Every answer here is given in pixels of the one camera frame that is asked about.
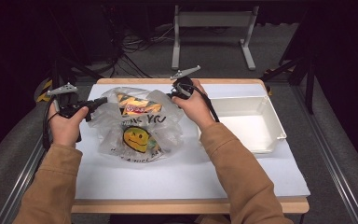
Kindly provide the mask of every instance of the person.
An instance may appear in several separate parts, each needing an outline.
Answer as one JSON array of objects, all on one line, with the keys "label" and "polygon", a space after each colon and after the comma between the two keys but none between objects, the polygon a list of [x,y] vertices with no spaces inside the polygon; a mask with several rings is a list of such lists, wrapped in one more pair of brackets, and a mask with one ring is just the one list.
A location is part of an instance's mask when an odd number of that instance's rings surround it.
[{"label": "person", "polygon": [[[205,93],[197,79],[192,81]],[[293,223],[284,217],[274,185],[255,156],[224,124],[215,122],[201,95],[194,91],[187,100],[173,97],[172,101],[200,127],[200,141],[227,193],[231,223]],[[70,119],[54,116],[50,120],[53,143],[21,199],[14,223],[71,223],[82,156],[75,143],[87,112],[84,107]],[[49,114],[54,113],[52,106]]]}]

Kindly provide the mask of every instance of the yellow smiley face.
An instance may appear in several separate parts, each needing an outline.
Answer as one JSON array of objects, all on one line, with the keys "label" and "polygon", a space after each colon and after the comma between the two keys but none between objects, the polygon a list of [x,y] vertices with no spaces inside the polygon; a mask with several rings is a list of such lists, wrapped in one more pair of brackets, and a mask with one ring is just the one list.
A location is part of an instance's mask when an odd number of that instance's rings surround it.
[{"label": "yellow smiley face", "polygon": [[149,141],[149,133],[140,127],[129,127],[124,130],[123,141],[130,148],[145,153],[147,142]]}]

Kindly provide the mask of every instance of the plastic bag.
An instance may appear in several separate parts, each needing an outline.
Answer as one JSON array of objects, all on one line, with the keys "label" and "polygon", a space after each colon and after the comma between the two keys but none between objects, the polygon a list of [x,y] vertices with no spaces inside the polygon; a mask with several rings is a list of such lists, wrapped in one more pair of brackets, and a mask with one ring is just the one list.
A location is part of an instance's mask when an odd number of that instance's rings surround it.
[{"label": "plastic bag", "polygon": [[178,122],[184,112],[162,91],[117,87],[102,97],[108,103],[99,106],[88,122],[98,130],[101,153],[150,162],[166,158],[183,144]]}]

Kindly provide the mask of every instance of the white tabletop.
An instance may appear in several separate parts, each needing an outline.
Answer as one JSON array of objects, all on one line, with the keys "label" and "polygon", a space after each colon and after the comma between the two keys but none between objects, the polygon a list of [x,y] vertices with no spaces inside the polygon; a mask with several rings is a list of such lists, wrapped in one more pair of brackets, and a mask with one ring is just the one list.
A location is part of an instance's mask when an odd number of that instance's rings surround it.
[{"label": "white tabletop", "polygon": [[[101,97],[114,87],[131,86],[145,90],[170,92],[168,84],[96,84],[90,100]],[[232,96],[264,96],[259,84],[204,84],[210,98]],[[217,179],[214,167],[199,145],[196,125],[186,116],[179,123],[185,143],[168,158],[149,163],[133,163],[98,152],[97,131],[83,121],[83,152],[77,177],[78,200],[171,200],[222,199],[227,195]],[[278,197],[309,196],[310,191],[286,140],[272,153],[256,155],[257,160],[275,184]]]}]

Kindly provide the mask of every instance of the tan long-sleeve shirt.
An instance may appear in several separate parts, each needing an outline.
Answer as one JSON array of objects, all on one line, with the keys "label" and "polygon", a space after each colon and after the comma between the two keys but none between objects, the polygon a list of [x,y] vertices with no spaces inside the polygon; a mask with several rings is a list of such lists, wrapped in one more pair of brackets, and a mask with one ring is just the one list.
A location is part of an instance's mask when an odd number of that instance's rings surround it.
[{"label": "tan long-sleeve shirt", "polygon": [[[255,156],[223,124],[201,135],[230,202],[232,223],[292,223],[282,213],[273,183]],[[17,223],[71,223],[76,176],[82,153],[53,144],[21,200]]]}]

